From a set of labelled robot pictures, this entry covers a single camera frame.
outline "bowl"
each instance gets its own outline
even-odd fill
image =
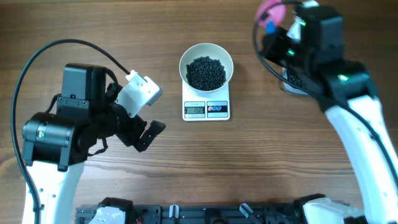
[[[225,82],[221,87],[215,90],[210,90],[210,91],[204,91],[204,90],[198,90],[188,84],[187,80],[187,65],[191,64],[194,59],[200,58],[200,57],[206,57],[209,56],[209,58],[213,60],[220,60],[222,66],[224,66],[225,70]],[[202,44],[196,44],[192,47],[190,47],[181,57],[180,60],[180,75],[187,84],[193,90],[197,95],[209,95],[209,94],[214,94],[220,89],[222,89],[231,79],[232,74],[234,72],[234,63],[232,61],[231,56],[229,53],[222,47],[216,44],[211,44],[211,43],[202,43]]]

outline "kitchen scale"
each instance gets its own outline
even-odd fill
[[[228,83],[216,93],[199,96],[182,82],[182,118],[185,121],[226,121],[230,114]]]

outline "wood grain surface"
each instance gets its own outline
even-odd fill
[[[260,0],[131,1],[0,6],[0,223],[20,223],[25,183],[10,132],[11,97],[30,56],[57,39],[83,39],[149,76],[163,96],[139,113],[166,130],[146,152],[110,138],[109,149],[86,161],[74,206],[105,197],[135,204],[232,205],[289,202],[317,192],[355,206],[362,200],[353,170],[332,126],[309,98],[287,95],[258,62],[251,42]],[[398,7],[395,0],[325,0],[345,19],[346,57],[373,75],[389,134],[398,143]],[[286,18],[289,26],[292,16]],[[197,43],[224,47],[234,60],[232,117],[226,122],[182,119],[180,57]],[[17,129],[44,111],[62,87],[63,68],[79,62],[124,74],[88,47],[53,47],[33,63],[17,104]]]

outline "pink object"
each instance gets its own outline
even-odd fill
[[[279,2],[281,2],[281,0],[264,0],[264,2],[260,5],[259,9],[257,10],[256,20],[258,20],[261,17],[261,15],[266,11],[266,9],[268,9],[268,7]],[[264,21],[260,21],[259,25],[265,27],[269,21],[272,21],[277,27],[284,20],[285,13],[286,13],[285,5],[275,6],[272,9],[268,10],[268,15],[269,15],[268,18]]]

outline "bowl of black beans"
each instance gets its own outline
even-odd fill
[[[222,89],[230,81],[233,70],[231,56],[216,44],[196,44],[180,60],[182,80],[199,95]]]

